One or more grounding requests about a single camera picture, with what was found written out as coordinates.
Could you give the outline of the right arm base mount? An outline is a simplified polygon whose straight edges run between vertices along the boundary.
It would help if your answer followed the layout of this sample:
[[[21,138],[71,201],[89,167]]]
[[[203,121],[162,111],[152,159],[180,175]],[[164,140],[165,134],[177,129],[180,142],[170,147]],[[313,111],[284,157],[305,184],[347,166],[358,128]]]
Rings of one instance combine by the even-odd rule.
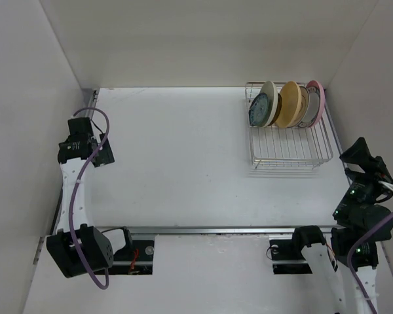
[[[312,274],[310,266],[299,251],[296,251],[291,239],[271,239],[268,257],[272,260],[275,275]]]

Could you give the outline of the cream white plate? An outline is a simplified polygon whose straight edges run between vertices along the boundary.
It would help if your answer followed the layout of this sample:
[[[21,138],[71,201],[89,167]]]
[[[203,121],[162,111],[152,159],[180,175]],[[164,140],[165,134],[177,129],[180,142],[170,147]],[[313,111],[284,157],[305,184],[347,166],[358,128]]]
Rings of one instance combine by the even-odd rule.
[[[267,111],[266,122],[263,127],[267,127],[272,123],[278,108],[278,89],[273,81],[266,81],[261,88],[261,93],[267,95],[269,100],[269,108]]]

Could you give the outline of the blue floral plate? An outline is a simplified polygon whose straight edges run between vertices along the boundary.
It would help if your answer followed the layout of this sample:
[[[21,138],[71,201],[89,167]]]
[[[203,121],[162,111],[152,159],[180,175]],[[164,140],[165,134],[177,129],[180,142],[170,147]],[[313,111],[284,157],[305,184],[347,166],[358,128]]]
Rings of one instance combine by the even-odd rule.
[[[269,99],[266,93],[259,93],[248,111],[250,126],[262,127],[269,117]]]

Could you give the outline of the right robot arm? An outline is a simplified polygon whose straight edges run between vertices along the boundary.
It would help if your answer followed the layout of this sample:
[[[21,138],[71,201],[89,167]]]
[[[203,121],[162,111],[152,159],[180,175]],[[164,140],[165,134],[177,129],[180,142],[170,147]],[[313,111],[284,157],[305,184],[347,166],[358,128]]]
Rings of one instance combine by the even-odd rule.
[[[307,262],[333,313],[377,313],[377,243],[392,237],[393,211],[382,204],[393,198],[393,178],[363,137],[339,158],[360,170],[345,169],[351,184],[332,214],[337,227],[330,240],[318,226],[298,227],[290,249]]]

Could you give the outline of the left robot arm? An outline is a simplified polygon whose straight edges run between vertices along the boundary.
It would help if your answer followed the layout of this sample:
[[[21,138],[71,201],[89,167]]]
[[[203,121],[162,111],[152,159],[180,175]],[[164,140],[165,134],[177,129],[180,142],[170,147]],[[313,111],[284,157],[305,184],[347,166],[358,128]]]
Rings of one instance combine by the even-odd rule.
[[[92,222],[88,211],[91,207],[91,178],[97,167],[112,164],[113,157],[106,141],[97,155],[86,165],[88,157],[98,147],[89,117],[67,121],[68,138],[59,144],[58,163],[62,171],[63,188],[60,219],[55,232],[47,238],[47,250],[56,265],[67,278],[87,273],[72,240],[74,230],[79,246],[92,271],[105,271],[112,267],[115,256],[124,260],[134,250],[129,230],[121,226],[104,232]]]

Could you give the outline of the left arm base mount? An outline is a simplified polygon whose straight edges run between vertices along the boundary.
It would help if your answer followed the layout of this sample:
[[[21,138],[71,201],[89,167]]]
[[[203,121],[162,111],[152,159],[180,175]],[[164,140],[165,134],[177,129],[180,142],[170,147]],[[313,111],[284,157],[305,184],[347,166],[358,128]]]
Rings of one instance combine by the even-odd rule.
[[[132,248],[123,248],[114,255],[110,275],[152,275],[155,242],[153,240],[133,240]]]

